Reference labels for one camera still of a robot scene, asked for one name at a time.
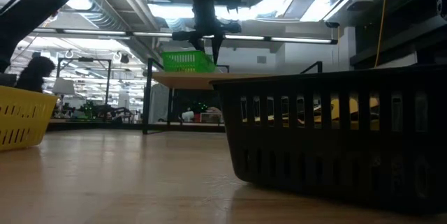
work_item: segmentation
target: wall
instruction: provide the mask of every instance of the wall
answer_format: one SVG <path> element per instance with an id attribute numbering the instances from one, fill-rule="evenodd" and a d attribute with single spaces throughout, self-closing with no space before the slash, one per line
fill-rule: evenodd
<path id="1" fill-rule="evenodd" d="M 355 29 L 347 27 L 339 45 L 284 43 L 277 52 L 276 74 L 299 74 L 317 61 L 323 62 L 323 72 L 350 70 L 349 57 L 356 53 Z M 316 73 L 316 68 L 308 73 Z"/>
<path id="2" fill-rule="evenodd" d="M 418 57 L 416 52 L 414 52 L 406 57 L 402 57 L 396 60 L 389 61 L 388 63 L 381 64 L 380 66 L 377 66 L 377 68 L 405 67 L 414 65 L 416 63 L 418 63 Z"/>
<path id="3" fill-rule="evenodd" d="M 265 64 L 258 64 L 258 56 L 267 57 Z M 223 47 L 219 52 L 219 65 L 229 65 L 231 73 L 273 74 L 275 73 L 276 54 L 269 49 Z"/>

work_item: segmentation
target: desk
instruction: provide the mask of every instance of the desk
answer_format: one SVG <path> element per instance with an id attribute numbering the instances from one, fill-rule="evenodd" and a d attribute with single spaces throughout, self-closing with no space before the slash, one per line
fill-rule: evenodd
<path id="1" fill-rule="evenodd" d="M 3 152 L 0 176 L 0 223 L 447 223 L 240 181 L 224 133 L 47 133 Z"/>
<path id="2" fill-rule="evenodd" d="M 152 73 L 152 78 L 169 88 L 168 125 L 170 125 L 173 89 L 200 89 L 213 90 L 212 80 L 230 80 L 239 78 L 268 77 L 257 74 L 230 74 L 230 73 Z"/>

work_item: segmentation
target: person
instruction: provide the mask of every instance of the person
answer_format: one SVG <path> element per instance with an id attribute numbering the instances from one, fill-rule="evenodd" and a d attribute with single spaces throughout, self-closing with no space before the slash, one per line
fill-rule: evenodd
<path id="1" fill-rule="evenodd" d="M 47 57 L 34 57 L 20 73 L 15 88 L 42 93 L 44 77 L 49 77 L 55 69 L 54 63 Z"/>

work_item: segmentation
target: shelf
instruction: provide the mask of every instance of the shelf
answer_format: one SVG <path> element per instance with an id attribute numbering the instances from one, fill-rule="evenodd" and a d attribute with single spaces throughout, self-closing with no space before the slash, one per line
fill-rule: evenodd
<path id="1" fill-rule="evenodd" d="M 169 88 L 211 90 L 212 80 L 268 77 L 269 75 L 228 74 L 228 73 L 153 73 L 152 78 Z"/>

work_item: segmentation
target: yellow cable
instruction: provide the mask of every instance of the yellow cable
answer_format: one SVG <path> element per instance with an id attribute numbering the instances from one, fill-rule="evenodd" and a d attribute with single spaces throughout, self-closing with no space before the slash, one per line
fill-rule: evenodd
<path id="1" fill-rule="evenodd" d="M 379 43 L 377 44 L 377 55 L 376 55 L 376 63 L 374 64 L 374 67 L 377 67 L 377 64 L 379 62 L 379 55 L 380 55 L 380 46 L 382 41 L 382 31 L 383 31 L 383 21 L 385 20 L 385 7 L 386 7 L 386 0 L 383 0 L 383 8 L 382 8 L 382 21 L 380 23 L 380 32 L 379 32 Z"/>

